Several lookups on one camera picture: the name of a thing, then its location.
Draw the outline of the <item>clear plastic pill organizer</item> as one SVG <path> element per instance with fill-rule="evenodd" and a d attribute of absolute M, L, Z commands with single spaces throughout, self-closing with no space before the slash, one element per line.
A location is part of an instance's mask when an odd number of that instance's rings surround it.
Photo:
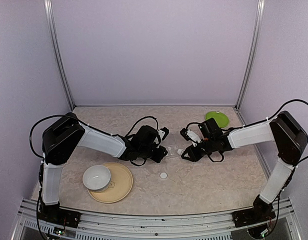
<path fill-rule="evenodd" d="M 174 158 L 174 157 L 179 156 L 179 154 L 178 154 L 179 147 L 178 147 L 176 137 L 175 137 L 174 134 L 169 134 L 165 138 L 163 146 L 167 150 L 166 158 Z"/>

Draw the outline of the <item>white bottle cap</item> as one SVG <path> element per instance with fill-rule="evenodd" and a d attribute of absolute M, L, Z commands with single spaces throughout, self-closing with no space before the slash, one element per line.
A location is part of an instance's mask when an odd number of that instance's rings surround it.
<path fill-rule="evenodd" d="M 161 179 L 166 179 L 167 178 L 167 174 L 165 172 L 160 173 L 160 178 Z"/>

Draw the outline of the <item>white pill bottle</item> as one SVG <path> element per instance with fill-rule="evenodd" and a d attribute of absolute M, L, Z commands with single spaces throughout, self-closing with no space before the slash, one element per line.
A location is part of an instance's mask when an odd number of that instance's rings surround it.
<path fill-rule="evenodd" d="M 178 154 L 178 155 L 182 155 L 182 154 L 183 154 L 183 152 L 184 152 L 184 150 L 183 150 L 183 149 L 178 149 L 178 150 L 177 150 L 177 154 Z"/>

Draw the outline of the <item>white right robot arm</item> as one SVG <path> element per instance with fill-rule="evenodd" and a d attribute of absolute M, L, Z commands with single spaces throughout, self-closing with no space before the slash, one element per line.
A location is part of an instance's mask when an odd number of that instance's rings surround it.
<path fill-rule="evenodd" d="M 267 183 L 258 196 L 260 203 L 249 211 L 251 220 L 260 222 L 269 213 L 267 205 L 285 188 L 301 162 L 308 145 L 308 134 L 288 111 L 257 123 L 227 130 L 220 128 L 215 119 L 211 118 L 199 123 L 198 128 L 201 137 L 188 128 L 180 131 L 181 136 L 191 142 L 187 148 L 177 151 L 184 160 L 197 162 L 205 156 L 210 158 L 215 152 L 223 156 L 225 152 L 246 146 L 271 150 L 269 156 L 275 157 L 276 165 L 271 169 Z"/>

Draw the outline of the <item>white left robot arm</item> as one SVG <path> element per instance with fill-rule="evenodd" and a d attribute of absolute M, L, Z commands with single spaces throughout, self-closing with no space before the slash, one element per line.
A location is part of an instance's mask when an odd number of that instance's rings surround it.
<path fill-rule="evenodd" d="M 44 214 L 53 222 L 60 222 L 64 212 L 59 205 L 59 188 L 62 169 L 77 148 L 91 149 L 121 161 L 152 160 L 160 163 L 167 155 L 162 141 L 169 134 L 166 127 L 143 125 L 136 133 L 126 135 L 108 133 L 97 129 L 76 114 L 57 114 L 45 117 L 56 121 L 42 134 L 41 200 Z"/>

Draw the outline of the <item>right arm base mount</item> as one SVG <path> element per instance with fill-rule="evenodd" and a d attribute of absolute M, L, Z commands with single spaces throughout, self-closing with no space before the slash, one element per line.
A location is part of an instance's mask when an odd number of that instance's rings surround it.
<path fill-rule="evenodd" d="M 274 219 L 276 214 L 272 203 L 266 203 L 256 197 L 252 208 L 234 211 L 232 217 L 235 227 L 239 228 Z"/>

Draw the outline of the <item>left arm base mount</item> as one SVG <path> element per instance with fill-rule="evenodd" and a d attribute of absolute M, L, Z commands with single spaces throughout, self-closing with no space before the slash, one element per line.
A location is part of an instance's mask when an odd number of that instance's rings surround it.
<path fill-rule="evenodd" d="M 59 204 L 45 205 L 39 207 L 38 219 L 62 225 L 63 227 L 77 228 L 80 221 L 81 213 L 60 208 Z"/>

